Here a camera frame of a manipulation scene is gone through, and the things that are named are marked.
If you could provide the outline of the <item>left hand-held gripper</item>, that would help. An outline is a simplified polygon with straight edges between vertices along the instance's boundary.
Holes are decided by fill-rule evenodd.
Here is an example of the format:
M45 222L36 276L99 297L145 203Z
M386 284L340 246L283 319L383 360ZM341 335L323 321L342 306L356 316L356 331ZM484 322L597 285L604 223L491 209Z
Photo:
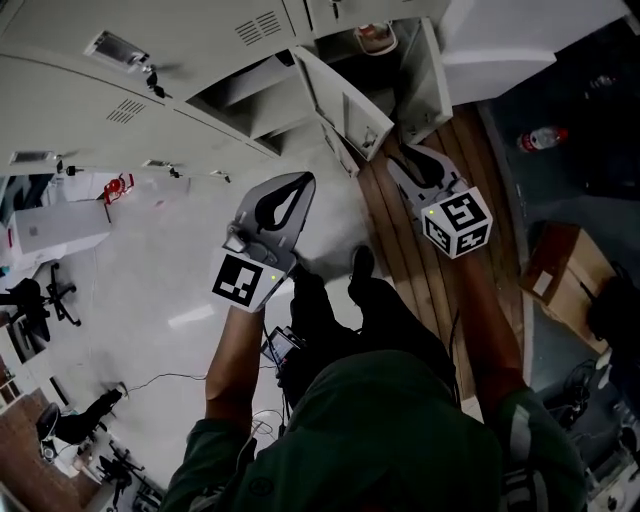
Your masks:
M314 198L314 184L311 172L289 173L264 182L266 193L246 194L225 241L213 253L211 292L216 298L247 312L264 307L297 262L295 246ZM277 208L290 196L277 219Z

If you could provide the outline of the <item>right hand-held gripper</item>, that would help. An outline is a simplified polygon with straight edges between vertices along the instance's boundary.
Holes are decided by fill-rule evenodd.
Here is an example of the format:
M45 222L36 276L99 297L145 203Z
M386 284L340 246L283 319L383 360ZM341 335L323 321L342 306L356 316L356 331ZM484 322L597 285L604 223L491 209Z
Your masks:
M469 185L454 163L439 152L402 144L401 153L409 168L389 156L388 171L422 234L451 259L486 245L493 217L479 189Z

